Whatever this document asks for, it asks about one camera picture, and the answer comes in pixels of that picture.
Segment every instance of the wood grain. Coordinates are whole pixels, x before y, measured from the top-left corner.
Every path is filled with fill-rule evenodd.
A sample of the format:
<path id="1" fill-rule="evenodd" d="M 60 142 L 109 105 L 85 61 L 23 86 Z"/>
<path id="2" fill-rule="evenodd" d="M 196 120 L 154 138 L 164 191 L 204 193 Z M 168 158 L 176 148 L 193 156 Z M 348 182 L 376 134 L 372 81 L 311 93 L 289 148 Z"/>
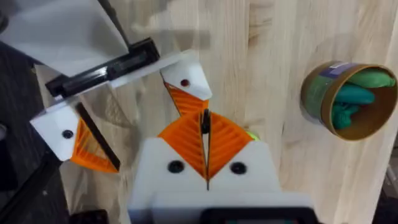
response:
<path id="1" fill-rule="evenodd" d="M 398 73 L 398 1 L 111 4 L 131 42 L 152 37 L 162 55 L 178 49 L 197 51 L 213 91 L 210 109 L 270 145 L 284 190 L 310 194 L 324 223 L 371 223 L 396 137 L 397 113 L 371 138 L 343 141 L 304 112 L 300 87 L 311 69 L 329 60 L 380 63 Z M 118 156 L 131 158 L 116 176 L 74 164 L 63 166 L 61 173 L 70 209 L 83 210 L 84 204 L 106 208 L 111 223 L 128 223 L 131 151 L 142 139 L 160 133 L 178 113 L 158 73 L 103 91 L 93 93 L 94 103 L 89 96 L 83 100 L 94 108 L 93 116 Z M 107 97 L 119 103 L 115 107 L 127 125 L 101 116 L 111 104 Z"/>

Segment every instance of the floor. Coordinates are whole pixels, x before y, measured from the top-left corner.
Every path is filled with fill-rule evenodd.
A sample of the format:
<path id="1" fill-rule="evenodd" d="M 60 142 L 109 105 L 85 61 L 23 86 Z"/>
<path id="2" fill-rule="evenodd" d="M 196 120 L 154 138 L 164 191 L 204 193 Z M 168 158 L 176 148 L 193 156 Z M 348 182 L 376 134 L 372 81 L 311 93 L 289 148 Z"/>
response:
<path id="1" fill-rule="evenodd" d="M 0 208 L 40 164 L 45 143 L 29 124 L 43 109 L 32 62 L 24 55 L 0 44 L 0 123 L 9 128 L 0 142 Z M 21 223 L 68 223 L 68 210 L 62 182 L 57 172 L 32 203 Z"/>

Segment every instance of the wooden surface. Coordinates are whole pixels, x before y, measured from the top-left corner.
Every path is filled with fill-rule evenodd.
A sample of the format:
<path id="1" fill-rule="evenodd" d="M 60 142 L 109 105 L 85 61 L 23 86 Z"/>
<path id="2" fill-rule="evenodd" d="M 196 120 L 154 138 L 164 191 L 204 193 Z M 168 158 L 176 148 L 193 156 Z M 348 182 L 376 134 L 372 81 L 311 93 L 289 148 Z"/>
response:
<path id="1" fill-rule="evenodd" d="M 329 60 L 380 63 L 398 73 L 398 1 L 111 4 L 131 42 L 152 37 L 162 55 L 176 49 L 197 51 L 213 91 L 210 109 L 270 145 L 284 190 L 310 194 L 324 223 L 371 223 L 396 136 L 397 113 L 373 137 L 346 142 L 308 117 L 299 94 L 311 69 Z M 96 90 L 83 101 L 123 166 L 119 175 L 112 175 L 65 163 L 61 173 L 69 209 L 105 208 L 111 223 L 128 223 L 125 203 L 137 147 L 142 139 L 159 134 L 177 112 L 159 74 L 113 94 Z"/>

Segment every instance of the black metal bar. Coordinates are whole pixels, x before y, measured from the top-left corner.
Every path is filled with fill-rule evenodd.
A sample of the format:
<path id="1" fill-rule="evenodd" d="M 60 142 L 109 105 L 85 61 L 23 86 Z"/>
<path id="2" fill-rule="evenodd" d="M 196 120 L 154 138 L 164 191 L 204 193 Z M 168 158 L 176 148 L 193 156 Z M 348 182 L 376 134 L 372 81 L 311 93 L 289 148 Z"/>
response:
<path id="1" fill-rule="evenodd" d="M 47 146 L 39 167 L 0 211 L 0 223 L 17 224 L 23 221 L 34 199 L 43 191 L 61 163 Z"/>
<path id="2" fill-rule="evenodd" d="M 155 43 L 147 38 L 129 46 L 129 53 L 67 79 L 46 84 L 52 96 L 64 98 L 81 93 L 108 80 L 114 80 L 150 65 L 160 58 Z"/>

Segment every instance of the blue label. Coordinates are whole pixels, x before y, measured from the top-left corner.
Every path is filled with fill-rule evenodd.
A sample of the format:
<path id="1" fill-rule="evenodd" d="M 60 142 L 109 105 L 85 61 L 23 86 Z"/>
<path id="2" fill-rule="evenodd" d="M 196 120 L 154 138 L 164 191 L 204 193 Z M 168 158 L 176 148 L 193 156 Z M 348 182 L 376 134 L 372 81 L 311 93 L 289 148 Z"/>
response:
<path id="1" fill-rule="evenodd" d="M 329 66 L 327 69 L 322 71 L 319 75 L 323 76 L 323 77 L 336 79 L 339 75 L 341 75 L 347 69 L 352 68 L 355 65 L 357 65 L 357 64 L 356 63 L 338 62 L 334 65 Z"/>

